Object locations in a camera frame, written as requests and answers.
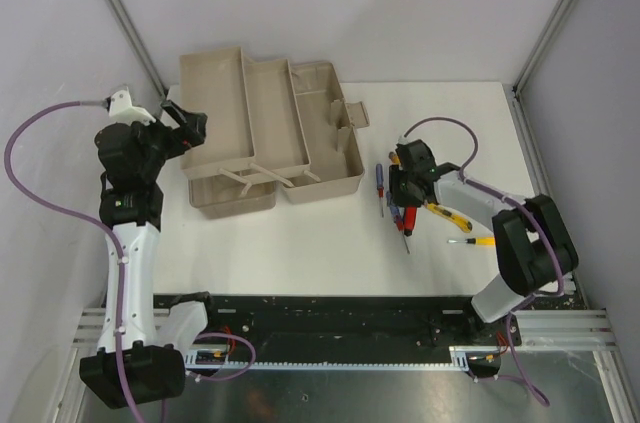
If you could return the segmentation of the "beige plastic tool box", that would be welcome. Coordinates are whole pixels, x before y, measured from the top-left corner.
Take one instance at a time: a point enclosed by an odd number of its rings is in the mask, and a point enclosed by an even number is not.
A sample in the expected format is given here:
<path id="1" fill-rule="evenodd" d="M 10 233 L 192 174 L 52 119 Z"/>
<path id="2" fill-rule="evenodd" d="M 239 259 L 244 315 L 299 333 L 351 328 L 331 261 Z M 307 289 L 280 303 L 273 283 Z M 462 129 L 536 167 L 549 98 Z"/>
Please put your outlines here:
<path id="1" fill-rule="evenodd" d="M 180 57 L 180 105 L 208 117 L 181 159 L 190 205 L 211 219 L 355 193 L 365 175 L 356 133 L 366 107 L 347 101 L 329 61 L 258 61 L 241 47 Z"/>

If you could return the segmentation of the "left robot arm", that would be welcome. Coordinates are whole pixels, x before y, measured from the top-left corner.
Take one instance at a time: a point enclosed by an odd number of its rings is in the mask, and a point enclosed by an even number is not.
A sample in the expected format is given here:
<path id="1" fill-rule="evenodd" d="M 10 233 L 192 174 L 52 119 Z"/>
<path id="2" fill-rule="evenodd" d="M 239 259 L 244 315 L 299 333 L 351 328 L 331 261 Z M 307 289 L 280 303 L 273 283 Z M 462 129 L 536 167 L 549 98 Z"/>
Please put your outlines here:
<path id="1" fill-rule="evenodd" d="M 198 301 L 179 303 L 162 327 L 154 317 L 153 267 L 161 235 L 164 164 L 204 143 L 207 117 L 170 100 L 162 103 L 172 128 L 136 106 L 128 91 L 107 100 L 110 123 L 94 138 L 104 171 L 99 217 L 109 254 L 105 318 L 95 355 L 81 360 L 82 382 L 109 408 L 182 394 L 185 353 L 207 343 L 221 319 Z"/>

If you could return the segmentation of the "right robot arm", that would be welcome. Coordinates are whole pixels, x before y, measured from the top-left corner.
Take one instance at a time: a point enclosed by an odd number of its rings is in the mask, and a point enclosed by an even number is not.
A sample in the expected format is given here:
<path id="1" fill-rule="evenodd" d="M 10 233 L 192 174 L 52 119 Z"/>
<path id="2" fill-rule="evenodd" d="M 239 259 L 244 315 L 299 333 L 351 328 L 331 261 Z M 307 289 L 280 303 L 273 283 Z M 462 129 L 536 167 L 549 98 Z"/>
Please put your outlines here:
<path id="1" fill-rule="evenodd" d="M 389 167 L 396 206 L 443 206 L 493 234 L 498 275 L 471 298 L 471 313 L 461 319 L 469 342 L 486 343 L 497 332 L 497 320 L 538 296 L 545 285 L 555 282 L 559 293 L 564 292 L 564 276 L 577 268 L 579 257 L 550 196 L 509 195 L 468 178 L 453 163 L 438 164 L 421 140 L 397 144 L 396 155 L 399 163 Z"/>

